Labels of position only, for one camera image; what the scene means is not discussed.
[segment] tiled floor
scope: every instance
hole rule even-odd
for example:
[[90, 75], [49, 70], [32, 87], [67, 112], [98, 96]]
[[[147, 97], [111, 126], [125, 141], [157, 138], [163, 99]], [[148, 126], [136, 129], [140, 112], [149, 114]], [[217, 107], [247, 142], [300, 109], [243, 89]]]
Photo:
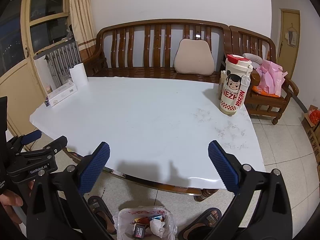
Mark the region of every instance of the tiled floor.
[[[277, 125], [272, 125], [269, 117], [252, 116], [267, 172], [278, 168], [284, 177], [292, 208], [294, 236], [306, 224], [320, 201], [316, 159], [301, 125], [302, 115], [300, 107], [291, 99]], [[42, 148], [50, 141], [43, 135], [34, 143], [33, 149]], [[57, 153], [56, 160], [59, 171], [73, 163], [63, 152]], [[232, 193], [219, 190], [207, 200], [197, 203], [192, 196], [145, 188], [105, 173], [100, 175], [90, 195], [102, 196], [112, 214], [139, 205], [165, 206], [175, 216], [178, 231], [207, 208], [217, 207], [225, 212], [233, 198]], [[241, 226], [248, 224], [258, 197], [256, 192]]]

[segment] white table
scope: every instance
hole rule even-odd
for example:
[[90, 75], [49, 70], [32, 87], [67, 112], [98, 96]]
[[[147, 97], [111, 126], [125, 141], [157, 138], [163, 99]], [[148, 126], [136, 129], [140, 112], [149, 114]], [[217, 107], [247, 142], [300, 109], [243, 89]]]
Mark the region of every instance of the white table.
[[225, 188], [208, 157], [212, 140], [240, 163], [265, 167], [245, 107], [223, 114], [217, 91], [206, 82], [91, 77], [57, 105], [42, 104], [30, 122], [52, 139], [66, 136], [81, 156], [107, 142], [110, 169], [178, 187]]

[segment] slipper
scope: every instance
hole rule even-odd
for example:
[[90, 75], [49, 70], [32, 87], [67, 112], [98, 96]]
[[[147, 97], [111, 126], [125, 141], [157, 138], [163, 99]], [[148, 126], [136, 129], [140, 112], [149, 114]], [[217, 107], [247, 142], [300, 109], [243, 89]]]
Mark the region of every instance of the slipper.
[[[216, 211], [217, 214], [218, 214], [218, 218], [215, 218], [213, 215], [212, 215], [212, 211]], [[211, 226], [212, 225], [212, 222], [213, 220], [215, 221], [219, 221], [222, 217], [222, 213], [219, 209], [217, 208], [209, 208], [207, 209], [206, 211], [204, 211], [196, 220], [194, 220], [190, 225], [188, 225], [186, 228], [184, 228], [183, 230], [181, 230], [178, 234], [178, 239], [179, 240], [186, 240], [184, 237], [183, 237], [183, 234], [185, 231], [189, 230], [191, 227], [193, 227], [195, 224], [198, 224], [198, 223], [202, 223], [202, 224], [205, 224], [206, 226]]]
[[[96, 215], [98, 220], [102, 223], [102, 225], [105, 228], [107, 228], [107, 222], [100, 215], [98, 215], [99, 211], [105, 213], [107, 215], [107, 217], [111, 220], [112, 224], [113, 225], [115, 224], [113, 221], [112, 215], [111, 215], [109, 209], [107, 208], [105, 202], [102, 200], [102, 198], [100, 198], [98, 196], [91, 196], [88, 199], [88, 205], [89, 205], [90, 209], [92, 210], [92, 212]], [[113, 231], [112, 233], [110, 233], [110, 232], [108, 232], [108, 233], [111, 235], [116, 235], [117, 230]]]

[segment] beige cushion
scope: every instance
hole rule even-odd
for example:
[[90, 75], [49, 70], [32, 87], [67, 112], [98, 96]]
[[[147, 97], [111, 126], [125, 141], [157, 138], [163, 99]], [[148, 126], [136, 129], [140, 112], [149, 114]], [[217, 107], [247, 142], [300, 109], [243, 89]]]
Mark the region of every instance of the beige cushion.
[[180, 74], [210, 76], [214, 72], [214, 60], [208, 43], [183, 39], [174, 58], [174, 69]]

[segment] blue gripper pad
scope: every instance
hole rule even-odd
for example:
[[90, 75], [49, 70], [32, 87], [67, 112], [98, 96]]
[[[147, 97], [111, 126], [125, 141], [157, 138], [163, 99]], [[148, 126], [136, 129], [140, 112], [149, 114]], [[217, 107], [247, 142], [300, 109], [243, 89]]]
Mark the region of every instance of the blue gripper pad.
[[21, 144], [22, 145], [28, 145], [29, 143], [32, 143], [38, 139], [41, 138], [41, 131], [40, 130], [35, 130], [31, 133], [28, 133], [27, 135], [24, 135], [21, 139]]
[[103, 167], [106, 165], [110, 157], [110, 147], [106, 142], [100, 143], [90, 156], [90, 160], [86, 167], [79, 174], [78, 191], [81, 196], [92, 190], [97, 178], [99, 177]]
[[225, 151], [217, 141], [212, 141], [209, 143], [208, 153], [227, 190], [236, 194], [239, 190], [239, 176], [226, 158]]

